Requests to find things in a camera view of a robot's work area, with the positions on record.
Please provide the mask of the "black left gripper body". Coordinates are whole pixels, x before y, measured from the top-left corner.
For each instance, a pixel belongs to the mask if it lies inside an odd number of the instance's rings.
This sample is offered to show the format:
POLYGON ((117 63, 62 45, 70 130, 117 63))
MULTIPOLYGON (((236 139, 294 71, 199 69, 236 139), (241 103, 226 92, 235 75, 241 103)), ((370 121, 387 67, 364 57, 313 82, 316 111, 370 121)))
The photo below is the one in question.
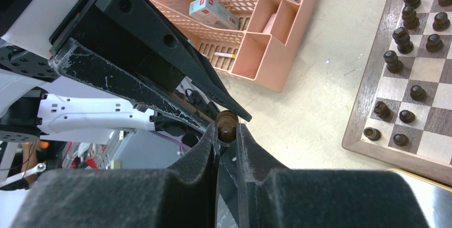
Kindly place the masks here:
POLYGON ((117 40, 107 40, 106 34, 102 32, 106 29, 107 23, 105 16, 96 8, 96 1, 78 0, 49 37, 49 42, 52 44, 51 54, 54 54, 55 50, 58 50, 69 38, 75 39, 100 56, 107 45, 118 44, 117 40))

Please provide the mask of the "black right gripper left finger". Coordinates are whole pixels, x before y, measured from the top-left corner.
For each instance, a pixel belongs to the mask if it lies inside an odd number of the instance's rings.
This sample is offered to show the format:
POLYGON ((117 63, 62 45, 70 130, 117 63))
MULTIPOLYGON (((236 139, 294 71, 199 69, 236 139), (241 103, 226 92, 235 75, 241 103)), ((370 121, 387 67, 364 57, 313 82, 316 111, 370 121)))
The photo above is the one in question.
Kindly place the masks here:
POLYGON ((12 227, 216 227, 217 125, 164 169, 58 169, 29 190, 12 227))

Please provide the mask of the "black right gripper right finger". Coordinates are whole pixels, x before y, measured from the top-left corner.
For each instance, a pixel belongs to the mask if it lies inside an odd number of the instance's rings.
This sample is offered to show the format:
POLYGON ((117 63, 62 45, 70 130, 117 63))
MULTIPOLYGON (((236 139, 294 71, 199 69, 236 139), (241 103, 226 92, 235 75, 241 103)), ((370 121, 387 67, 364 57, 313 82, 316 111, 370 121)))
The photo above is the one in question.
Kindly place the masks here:
POLYGON ((427 227, 395 173, 289 169, 244 124, 236 135, 240 227, 427 227))

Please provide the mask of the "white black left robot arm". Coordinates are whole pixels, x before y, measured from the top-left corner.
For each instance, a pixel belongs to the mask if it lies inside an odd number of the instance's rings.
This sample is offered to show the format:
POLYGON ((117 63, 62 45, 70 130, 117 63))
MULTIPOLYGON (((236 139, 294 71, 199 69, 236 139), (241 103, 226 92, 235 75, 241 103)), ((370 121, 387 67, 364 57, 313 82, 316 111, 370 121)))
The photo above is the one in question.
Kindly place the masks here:
POLYGON ((150 0, 1 0, 1 114, 29 90, 54 82, 49 62, 68 43, 78 43, 126 76, 139 93, 101 90, 202 128, 207 120, 171 97, 189 78, 217 104, 245 120, 251 115, 225 89, 213 67, 150 0))

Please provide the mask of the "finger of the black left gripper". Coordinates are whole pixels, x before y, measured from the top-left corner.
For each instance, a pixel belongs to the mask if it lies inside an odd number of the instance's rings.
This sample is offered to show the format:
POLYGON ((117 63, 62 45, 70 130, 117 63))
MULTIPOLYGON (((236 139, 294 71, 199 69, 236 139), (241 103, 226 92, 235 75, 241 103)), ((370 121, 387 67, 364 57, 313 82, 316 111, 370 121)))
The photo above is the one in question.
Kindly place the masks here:
POLYGON ((167 92, 189 78, 215 103, 251 120, 208 59, 149 0, 97 0, 95 6, 106 18, 106 39, 119 41, 107 45, 102 57, 167 92))
POLYGON ((209 116, 174 93, 184 76, 172 65, 158 66, 145 78, 69 38, 55 50, 49 66, 60 76, 155 110, 200 132, 212 123, 209 116))

